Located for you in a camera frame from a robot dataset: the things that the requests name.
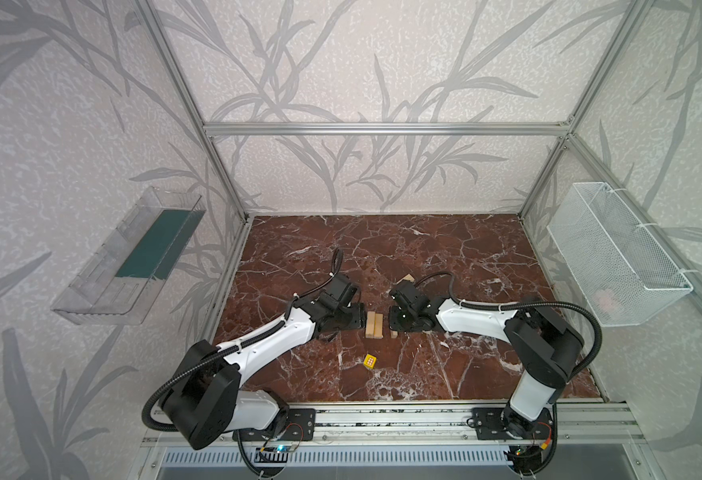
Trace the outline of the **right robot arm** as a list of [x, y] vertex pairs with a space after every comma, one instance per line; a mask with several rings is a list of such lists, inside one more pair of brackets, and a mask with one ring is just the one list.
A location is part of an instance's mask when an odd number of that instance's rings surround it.
[[393, 331], [468, 333], [513, 347], [523, 373], [503, 412], [506, 430], [528, 429], [537, 422], [601, 348], [601, 334], [596, 332], [591, 350], [582, 354], [584, 338], [558, 312], [571, 310], [584, 315], [594, 327], [598, 323], [587, 310], [568, 302], [483, 304], [452, 295], [430, 297], [409, 280], [396, 284], [390, 296], [395, 302], [389, 310]]

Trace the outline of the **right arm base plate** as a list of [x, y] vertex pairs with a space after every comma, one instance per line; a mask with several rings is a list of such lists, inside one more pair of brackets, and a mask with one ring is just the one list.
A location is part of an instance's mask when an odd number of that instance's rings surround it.
[[479, 440], [531, 441], [541, 443], [552, 435], [552, 412], [544, 408], [536, 420], [527, 420], [509, 407], [477, 407], [466, 424]]

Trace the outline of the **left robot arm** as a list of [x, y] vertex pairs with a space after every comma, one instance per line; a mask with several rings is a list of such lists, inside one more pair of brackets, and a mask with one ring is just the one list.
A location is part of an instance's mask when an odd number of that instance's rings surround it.
[[266, 325], [217, 345], [198, 341], [146, 401], [142, 422], [151, 430], [180, 433], [195, 450], [224, 433], [242, 437], [256, 431], [270, 438], [284, 433], [287, 402], [271, 391], [243, 386], [281, 355], [323, 333], [362, 329], [365, 305], [354, 300], [359, 292], [346, 275], [332, 274], [316, 289], [293, 296]]

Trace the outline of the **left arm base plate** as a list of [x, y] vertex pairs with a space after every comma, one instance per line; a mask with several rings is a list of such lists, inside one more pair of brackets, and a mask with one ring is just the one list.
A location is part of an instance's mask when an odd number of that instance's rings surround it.
[[234, 434], [243, 441], [278, 440], [283, 442], [313, 439], [317, 411], [313, 408], [289, 408], [280, 412], [265, 430], [244, 429]]

